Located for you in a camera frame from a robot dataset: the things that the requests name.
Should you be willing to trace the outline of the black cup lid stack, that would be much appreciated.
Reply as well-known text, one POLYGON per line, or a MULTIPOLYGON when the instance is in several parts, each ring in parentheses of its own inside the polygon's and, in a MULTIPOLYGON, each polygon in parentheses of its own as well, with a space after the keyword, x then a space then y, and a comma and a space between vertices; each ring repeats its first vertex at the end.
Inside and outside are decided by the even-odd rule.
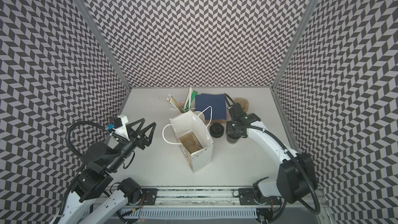
POLYGON ((221 138, 224 135, 224 126, 220 123, 214 123, 210 126, 209 133, 213 138, 221 138))

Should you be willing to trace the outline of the white paper takeout bag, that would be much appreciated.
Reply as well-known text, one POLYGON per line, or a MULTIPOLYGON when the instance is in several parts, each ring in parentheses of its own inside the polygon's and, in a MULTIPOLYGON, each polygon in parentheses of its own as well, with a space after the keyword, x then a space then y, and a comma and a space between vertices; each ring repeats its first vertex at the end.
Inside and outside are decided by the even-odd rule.
POLYGON ((170 123, 162 130, 163 140, 180 148, 194 173, 206 167, 212 160, 214 141, 208 129, 209 124, 205 124, 201 119, 205 112, 209 112, 212 117, 211 106, 198 115, 193 111, 188 111, 170 119, 170 123), (175 141, 169 141, 165 137, 165 130, 168 127, 172 128, 175 141))

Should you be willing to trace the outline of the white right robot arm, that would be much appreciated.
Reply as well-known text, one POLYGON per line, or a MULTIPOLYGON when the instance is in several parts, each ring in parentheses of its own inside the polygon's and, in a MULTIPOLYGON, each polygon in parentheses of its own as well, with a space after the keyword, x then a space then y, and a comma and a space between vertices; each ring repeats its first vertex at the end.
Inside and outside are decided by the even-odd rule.
POLYGON ((300 202, 311 213, 319 215, 321 204, 316 194, 318 185, 311 156, 285 145, 256 114, 247 114, 228 94, 224 94, 224 98, 231 117, 226 124, 228 143, 236 144, 246 138, 254 140, 278 170, 275 178, 263 177, 253 183, 256 203, 265 204, 273 197, 280 197, 285 203, 300 202))

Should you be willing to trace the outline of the single paper coffee cup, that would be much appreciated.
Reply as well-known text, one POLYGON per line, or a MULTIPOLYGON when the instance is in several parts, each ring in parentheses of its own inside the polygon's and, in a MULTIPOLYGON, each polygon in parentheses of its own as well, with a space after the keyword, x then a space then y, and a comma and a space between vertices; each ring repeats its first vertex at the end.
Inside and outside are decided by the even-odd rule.
POLYGON ((227 135, 227 142, 229 144, 236 144, 240 139, 240 136, 235 136, 235 135, 227 135))

